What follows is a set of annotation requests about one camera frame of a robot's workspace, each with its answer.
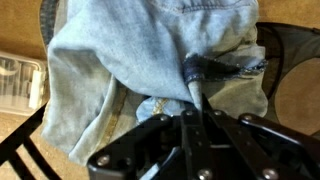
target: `clear plastic box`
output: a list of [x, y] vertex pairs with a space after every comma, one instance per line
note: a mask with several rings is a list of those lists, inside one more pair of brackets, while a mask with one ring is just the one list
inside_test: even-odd
[[0, 51], [0, 112], [30, 116], [42, 103], [44, 62]]

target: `plastic container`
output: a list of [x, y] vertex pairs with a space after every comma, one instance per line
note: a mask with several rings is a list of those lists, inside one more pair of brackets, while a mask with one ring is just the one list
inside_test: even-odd
[[0, 112], [30, 116], [41, 106], [44, 62], [0, 51]]

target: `screw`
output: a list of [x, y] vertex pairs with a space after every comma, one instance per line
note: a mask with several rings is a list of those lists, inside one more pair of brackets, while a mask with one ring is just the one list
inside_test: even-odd
[[169, 119], [168, 116], [161, 116], [161, 117], [160, 117], [160, 120], [161, 120], [161, 121], [166, 121], [166, 120], [168, 120], [168, 119]]
[[192, 111], [187, 111], [186, 114], [187, 114], [188, 116], [192, 116], [192, 115], [193, 115], [193, 112], [192, 112]]
[[250, 115], [245, 115], [243, 118], [245, 120], [247, 120], [247, 121], [251, 121], [252, 120], [252, 116], [250, 116]]
[[222, 113], [221, 113], [221, 111], [214, 111], [214, 114], [215, 114], [216, 116], [220, 116]]
[[263, 175], [264, 175], [264, 177], [265, 177], [266, 179], [270, 179], [270, 180], [277, 180], [277, 179], [279, 179], [279, 175], [278, 175], [277, 171], [274, 170], [274, 169], [264, 169], [264, 170], [262, 171], [262, 173], [263, 173]]
[[98, 166], [107, 165], [109, 162], [110, 162], [110, 156], [109, 156], [109, 155], [101, 156], [101, 157], [97, 160]]
[[212, 179], [212, 172], [210, 169], [201, 169], [198, 172], [198, 177], [200, 180], [210, 180]]

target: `wooden floor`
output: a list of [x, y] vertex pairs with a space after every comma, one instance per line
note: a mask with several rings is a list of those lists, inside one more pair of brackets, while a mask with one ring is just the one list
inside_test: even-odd
[[[318, 0], [258, 1], [260, 21], [289, 23], [320, 29]], [[46, 55], [38, 23], [40, 2], [41, 0], [0, 1], [0, 50], [45, 60]], [[314, 129], [320, 129], [319, 121], [307, 120], [320, 115], [317, 108], [320, 107], [320, 96], [317, 96], [320, 86], [315, 82], [320, 79], [319, 68], [318, 60], [299, 66], [283, 81], [277, 94], [280, 120], [289, 127], [306, 134], [311, 134]], [[303, 91], [297, 91], [295, 88], [297, 86], [303, 87]], [[26, 117], [1, 113], [0, 142], [25, 119]], [[62, 179], [88, 179], [86, 168], [69, 162], [66, 155], [48, 145], [39, 136], [40, 130], [41, 128], [32, 135], [32, 139]], [[32, 164], [23, 147], [19, 148], [19, 154]], [[30, 168], [37, 179], [45, 179], [35, 165], [31, 165]], [[0, 179], [17, 179], [9, 164], [0, 168]]]

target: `blue jeans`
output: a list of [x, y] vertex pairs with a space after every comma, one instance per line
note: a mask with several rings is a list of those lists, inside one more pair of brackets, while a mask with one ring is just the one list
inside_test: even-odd
[[[263, 61], [257, 19], [256, 0], [69, 0], [67, 23], [48, 47], [51, 100], [42, 136], [85, 164], [111, 117], [116, 80], [139, 94], [193, 102], [182, 75], [186, 55], [254, 69]], [[263, 97], [255, 85], [249, 99]]]

